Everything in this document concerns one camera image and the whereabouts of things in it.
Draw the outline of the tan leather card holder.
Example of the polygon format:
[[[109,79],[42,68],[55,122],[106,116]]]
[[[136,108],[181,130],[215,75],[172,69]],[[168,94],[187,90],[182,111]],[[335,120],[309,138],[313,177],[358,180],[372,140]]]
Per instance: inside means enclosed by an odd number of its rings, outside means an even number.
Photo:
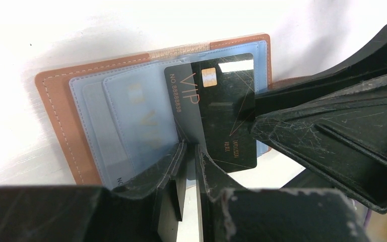
[[[260,94],[272,83],[270,50],[268,34],[248,35],[46,71],[35,83],[76,183],[113,189],[185,142],[165,68],[251,53]]]

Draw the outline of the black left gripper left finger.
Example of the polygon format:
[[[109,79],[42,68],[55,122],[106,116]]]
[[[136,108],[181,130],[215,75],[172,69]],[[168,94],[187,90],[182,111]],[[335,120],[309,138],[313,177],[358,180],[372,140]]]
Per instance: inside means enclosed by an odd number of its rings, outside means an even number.
[[[187,144],[113,190],[0,186],[0,241],[176,241]]]

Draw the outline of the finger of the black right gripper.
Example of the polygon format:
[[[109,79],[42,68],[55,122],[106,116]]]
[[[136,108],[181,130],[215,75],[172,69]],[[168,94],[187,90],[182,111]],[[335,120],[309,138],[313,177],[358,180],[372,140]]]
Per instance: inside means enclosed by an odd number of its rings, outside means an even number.
[[[254,138],[387,213],[387,75],[256,118]]]
[[[361,49],[341,63],[311,76],[279,80],[264,93],[248,95],[253,105],[240,117],[256,117],[315,100],[343,88],[387,74],[387,24]]]

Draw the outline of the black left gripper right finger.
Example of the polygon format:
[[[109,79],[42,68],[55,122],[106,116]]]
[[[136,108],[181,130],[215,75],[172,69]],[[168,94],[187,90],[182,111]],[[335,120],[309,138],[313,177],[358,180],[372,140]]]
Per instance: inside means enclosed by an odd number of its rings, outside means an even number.
[[[195,146],[200,241],[369,241],[338,190],[247,189]]]

